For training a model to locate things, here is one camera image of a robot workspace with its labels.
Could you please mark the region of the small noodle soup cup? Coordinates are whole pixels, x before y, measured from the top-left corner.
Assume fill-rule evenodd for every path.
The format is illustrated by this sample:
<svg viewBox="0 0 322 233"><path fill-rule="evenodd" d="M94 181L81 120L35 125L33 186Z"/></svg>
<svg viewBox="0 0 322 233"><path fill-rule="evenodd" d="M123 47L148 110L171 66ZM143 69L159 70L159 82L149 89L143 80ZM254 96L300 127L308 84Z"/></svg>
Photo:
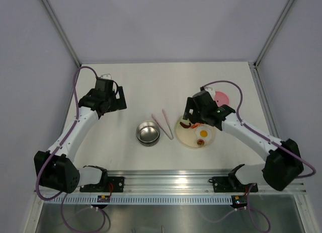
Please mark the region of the small noodle soup cup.
<svg viewBox="0 0 322 233"><path fill-rule="evenodd" d="M203 139L198 139L196 144L198 147L203 147L205 145L205 141Z"/></svg>

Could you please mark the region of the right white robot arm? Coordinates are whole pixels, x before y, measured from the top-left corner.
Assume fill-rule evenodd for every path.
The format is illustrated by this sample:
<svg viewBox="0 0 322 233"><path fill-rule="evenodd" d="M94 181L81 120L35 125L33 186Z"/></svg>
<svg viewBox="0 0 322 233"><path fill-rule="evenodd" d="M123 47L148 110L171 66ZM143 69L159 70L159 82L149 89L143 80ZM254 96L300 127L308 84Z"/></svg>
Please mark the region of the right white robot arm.
<svg viewBox="0 0 322 233"><path fill-rule="evenodd" d="M193 124L206 124L234 136L263 159L262 164L241 164L231 170L228 184L232 190L239 191L245 185L264 181L271 188L283 191L303 172L295 141L282 141L258 132L243 122L230 106L218 106L206 90L187 98L183 118Z"/></svg>

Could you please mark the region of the pink steel tongs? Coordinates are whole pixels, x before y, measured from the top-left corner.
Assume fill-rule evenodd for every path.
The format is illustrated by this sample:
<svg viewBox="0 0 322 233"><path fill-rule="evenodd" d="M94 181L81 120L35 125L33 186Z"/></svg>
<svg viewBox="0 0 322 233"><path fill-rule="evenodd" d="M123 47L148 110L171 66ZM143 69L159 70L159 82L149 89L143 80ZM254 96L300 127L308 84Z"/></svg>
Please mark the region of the pink steel tongs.
<svg viewBox="0 0 322 233"><path fill-rule="evenodd" d="M158 125L160 130L165 134L165 136L169 140L173 140L174 135L173 135L173 132L172 132L172 129L170 126L170 121L169 121L167 113L164 109L162 109L162 114L163 114L163 118L164 118L165 123L161 123L154 114L151 114L151 117L152 117L153 121Z"/></svg>

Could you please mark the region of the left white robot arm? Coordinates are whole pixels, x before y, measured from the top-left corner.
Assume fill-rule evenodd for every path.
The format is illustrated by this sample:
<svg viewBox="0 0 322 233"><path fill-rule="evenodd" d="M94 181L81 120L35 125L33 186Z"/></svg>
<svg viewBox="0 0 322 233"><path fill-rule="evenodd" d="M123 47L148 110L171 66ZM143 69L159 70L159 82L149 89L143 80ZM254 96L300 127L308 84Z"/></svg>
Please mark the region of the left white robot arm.
<svg viewBox="0 0 322 233"><path fill-rule="evenodd" d="M127 108L124 91L115 81L97 78L95 87L76 102L76 116L58 140L47 150L34 156L37 174L36 189L40 186L72 193L111 192L123 182L122 177L110 178L106 169L98 166L76 168L76 153L90 129L106 113Z"/></svg>

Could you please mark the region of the cream round plate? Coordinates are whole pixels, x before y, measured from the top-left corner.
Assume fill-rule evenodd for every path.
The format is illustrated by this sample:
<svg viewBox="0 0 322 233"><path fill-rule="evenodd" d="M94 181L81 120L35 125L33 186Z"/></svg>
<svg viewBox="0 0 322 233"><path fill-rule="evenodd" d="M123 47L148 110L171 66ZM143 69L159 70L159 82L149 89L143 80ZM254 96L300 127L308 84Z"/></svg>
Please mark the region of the cream round plate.
<svg viewBox="0 0 322 233"><path fill-rule="evenodd" d="M211 127L211 126L206 125L206 124L201 125L201 126L207 127L208 129L210 129L212 131L212 139L210 141L208 141L208 142L205 142L205 145L203 147L198 147L197 144L196 144L196 141L197 141L197 136L195 134L196 128L194 128L194 129L191 129L191 128L184 129L179 124L180 121L184 122L185 124L191 123L193 125L193 123L190 122L189 120L184 120L183 116L181 116L177 120L177 122L175 124L175 127L174 127L175 136L176 136L177 140L182 145L184 145L184 146L186 146L188 148L197 149L197 148L203 148L203 147L209 146L210 144L212 144L214 142L215 135L216 135L216 129L214 127Z"/></svg>

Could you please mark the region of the round steel lunch box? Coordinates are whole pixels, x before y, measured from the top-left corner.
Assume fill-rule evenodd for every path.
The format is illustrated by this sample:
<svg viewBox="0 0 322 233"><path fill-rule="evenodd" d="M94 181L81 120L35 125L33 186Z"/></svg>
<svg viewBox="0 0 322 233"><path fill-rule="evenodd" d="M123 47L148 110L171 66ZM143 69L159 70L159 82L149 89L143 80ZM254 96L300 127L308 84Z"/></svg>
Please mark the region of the round steel lunch box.
<svg viewBox="0 0 322 233"><path fill-rule="evenodd" d="M144 121L136 128L136 138L144 146L153 146L160 138L160 128L153 121Z"/></svg>

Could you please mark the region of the pink round lid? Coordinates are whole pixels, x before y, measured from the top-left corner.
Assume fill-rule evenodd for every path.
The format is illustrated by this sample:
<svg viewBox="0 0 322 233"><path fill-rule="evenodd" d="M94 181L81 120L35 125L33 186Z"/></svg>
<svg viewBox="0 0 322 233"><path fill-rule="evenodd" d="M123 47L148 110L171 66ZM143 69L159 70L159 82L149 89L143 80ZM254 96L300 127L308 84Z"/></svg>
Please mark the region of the pink round lid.
<svg viewBox="0 0 322 233"><path fill-rule="evenodd" d="M223 105L229 106L229 97L221 91L215 92L214 100L215 100L218 107L221 107Z"/></svg>

